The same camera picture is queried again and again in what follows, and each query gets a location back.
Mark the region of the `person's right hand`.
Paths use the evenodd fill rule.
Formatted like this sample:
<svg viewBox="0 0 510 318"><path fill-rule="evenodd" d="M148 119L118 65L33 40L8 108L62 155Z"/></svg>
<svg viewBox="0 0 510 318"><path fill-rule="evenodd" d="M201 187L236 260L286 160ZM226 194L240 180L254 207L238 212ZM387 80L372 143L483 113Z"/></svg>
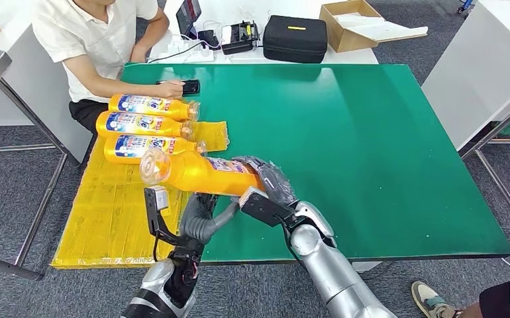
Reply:
<svg viewBox="0 0 510 318"><path fill-rule="evenodd" d="M183 96L185 82L179 80L161 81L154 86L155 97L174 99Z"/></svg>

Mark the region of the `person's left hand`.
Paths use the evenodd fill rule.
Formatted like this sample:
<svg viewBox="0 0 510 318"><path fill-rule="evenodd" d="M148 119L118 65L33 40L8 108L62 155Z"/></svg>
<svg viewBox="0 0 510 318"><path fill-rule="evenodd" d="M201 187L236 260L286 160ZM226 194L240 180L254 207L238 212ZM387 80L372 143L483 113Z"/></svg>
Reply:
<svg viewBox="0 0 510 318"><path fill-rule="evenodd" d="M130 62L144 63L149 49L143 46L135 45L130 55Z"/></svg>

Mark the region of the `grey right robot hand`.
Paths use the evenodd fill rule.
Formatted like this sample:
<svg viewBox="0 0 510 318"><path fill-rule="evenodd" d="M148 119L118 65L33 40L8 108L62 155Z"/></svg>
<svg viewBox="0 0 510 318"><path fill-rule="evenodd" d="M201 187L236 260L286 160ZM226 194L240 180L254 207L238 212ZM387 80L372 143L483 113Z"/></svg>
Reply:
<svg viewBox="0 0 510 318"><path fill-rule="evenodd" d="M288 178L280 167L255 156L235 156L232 160L251 167L258 175L269 199L283 206L290 206L297 201Z"/></svg>

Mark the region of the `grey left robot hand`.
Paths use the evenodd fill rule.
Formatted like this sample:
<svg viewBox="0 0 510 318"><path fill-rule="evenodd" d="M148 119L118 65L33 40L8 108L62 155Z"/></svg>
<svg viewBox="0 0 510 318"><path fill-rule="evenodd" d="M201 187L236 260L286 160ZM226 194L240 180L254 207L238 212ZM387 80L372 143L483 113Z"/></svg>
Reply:
<svg viewBox="0 0 510 318"><path fill-rule="evenodd" d="M230 197L230 204L216 217L213 211L219 195L193 193L179 222L179 235L207 244L211 237L224 227L239 210L239 197Z"/></svg>

